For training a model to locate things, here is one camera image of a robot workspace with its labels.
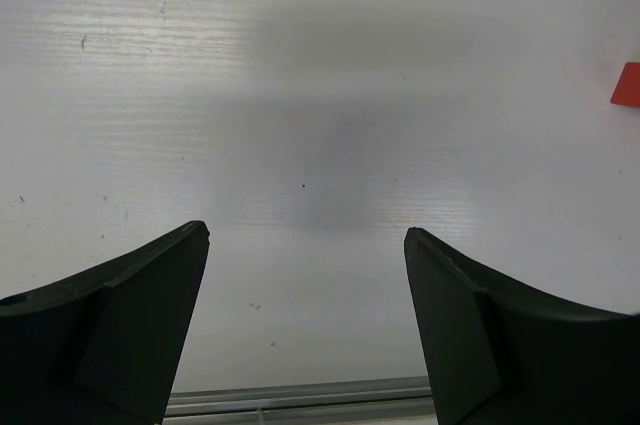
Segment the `red block with letter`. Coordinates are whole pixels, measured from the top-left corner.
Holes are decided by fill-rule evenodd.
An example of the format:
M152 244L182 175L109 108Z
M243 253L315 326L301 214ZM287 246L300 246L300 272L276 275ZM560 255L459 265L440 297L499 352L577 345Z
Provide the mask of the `red block with letter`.
M619 76L610 102L614 105L640 108L640 63L627 62Z

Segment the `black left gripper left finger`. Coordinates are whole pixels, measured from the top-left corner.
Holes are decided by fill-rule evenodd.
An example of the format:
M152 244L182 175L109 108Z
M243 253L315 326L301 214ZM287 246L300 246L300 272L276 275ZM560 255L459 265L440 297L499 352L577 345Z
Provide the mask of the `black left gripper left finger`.
M208 250L190 221L2 299L2 423L162 423Z

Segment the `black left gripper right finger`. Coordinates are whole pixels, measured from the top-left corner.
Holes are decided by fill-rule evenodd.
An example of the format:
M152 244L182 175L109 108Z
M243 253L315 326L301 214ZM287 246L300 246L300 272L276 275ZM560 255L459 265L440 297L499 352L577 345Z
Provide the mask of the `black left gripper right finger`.
M639 319L533 288L410 229L406 270L442 424L635 424Z

